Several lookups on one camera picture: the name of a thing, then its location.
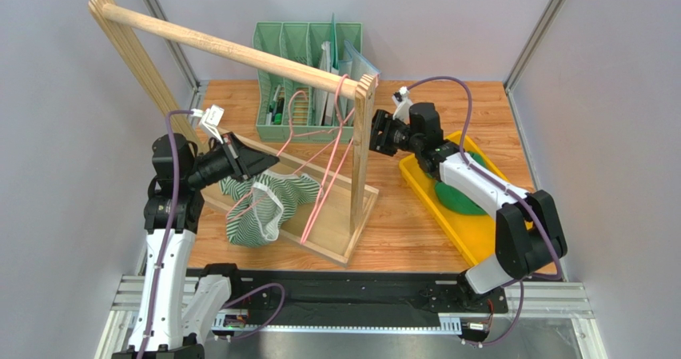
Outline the pink wire hanger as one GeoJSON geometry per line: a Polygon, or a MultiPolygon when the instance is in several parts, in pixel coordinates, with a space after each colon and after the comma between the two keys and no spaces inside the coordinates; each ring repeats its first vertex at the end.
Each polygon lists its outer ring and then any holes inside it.
{"type": "Polygon", "coordinates": [[[311,234],[312,229],[315,226],[315,223],[318,219],[318,216],[321,212],[321,209],[323,208],[323,206],[324,206],[324,204],[325,204],[325,202],[326,202],[326,200],[329,196],[329,191],[333,187],[335,180],[337,179],[337,175],[340,171],[340,168],[343,166],[344,161],[347,158],[349,146],[346,147],[346,150],[345,150],[340,162],[338,163],[335,172],[331,173],[332,163],[333,163],[334,158],[336,156],[337,150],[338,150],[339,145],[340,145],[341,136],[343,134],[343,127],[344,127],[345,123],[347,122],[347,118],[341,116],[340,105],[339,105],[340,96],[341,96],[341,88],[343,87],[344,82],[347,79],[349,79],[348,74],[344,74],[340,77],[339,85],[336,89],[336,92],[334,93],[334,107],[336,109],[336,114],[337,114],[337,119],[338,119],[338,126],[336,128],[337,135],[336,135],[335,141],[333,143],[329,143],[329,145],[333,145],[332,153],[331,153],[331,156],[329,157],[327,166],[325,168],[324,175],[321,179],[320,189],[317,192],[314,207],[311,211],[311,214],[309,215],[309,218],[308,218],[307,223],[305,225],[303,234],[301,236],[301,241],[300,241],[301,245],[304,245],[307,242],[307,240],[309,239],[309,235],[311,234]]]}

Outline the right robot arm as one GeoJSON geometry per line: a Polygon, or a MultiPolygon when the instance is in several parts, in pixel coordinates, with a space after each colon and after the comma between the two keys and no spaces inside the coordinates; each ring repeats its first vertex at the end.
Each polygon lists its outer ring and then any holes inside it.
{"type": "Polygon", "coordinates": [[[462,300],[476,302],[567,254],[551,194],[544,190],[530,193],[506,182],[470,157],[462,142],[445,139],[440,115],[431,102],[411,106],[407,122],[377,110],[369,148],[388,156],[399,150],[412,153],[423,172],[460,191],[496,223],[493,254],[457,278],[462,300]]]}

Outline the green white striped tank top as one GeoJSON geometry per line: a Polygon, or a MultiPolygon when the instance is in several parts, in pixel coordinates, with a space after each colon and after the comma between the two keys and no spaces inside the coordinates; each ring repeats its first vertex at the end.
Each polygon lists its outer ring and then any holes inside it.
{"type": "Polygon", "coordinates": [[[320,183],[308,174],[278,174],[266,170],[246,181],[225,178],[221,193],[235,203],[225,216],[229,242],[249,248],[268,245],[279,238],[281,226],[299,206],[314,203],[320,183]]]}

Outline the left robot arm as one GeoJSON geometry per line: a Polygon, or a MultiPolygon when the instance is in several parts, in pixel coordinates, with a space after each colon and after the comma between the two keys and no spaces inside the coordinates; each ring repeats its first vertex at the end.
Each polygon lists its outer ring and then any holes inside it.
{"type": "Polygon", "coordinates": [[[206,153],[179,133],[152,145],[155,175],[144,208],[147,264],[137,321],[115,358],[203,358],[218,312],[237,285],[234,264],[207,265],[183,304],[189,255],[205,200],[201,191],[223,178],[244,181],[279,162],[277,156],[223,134],[206,153]]]}

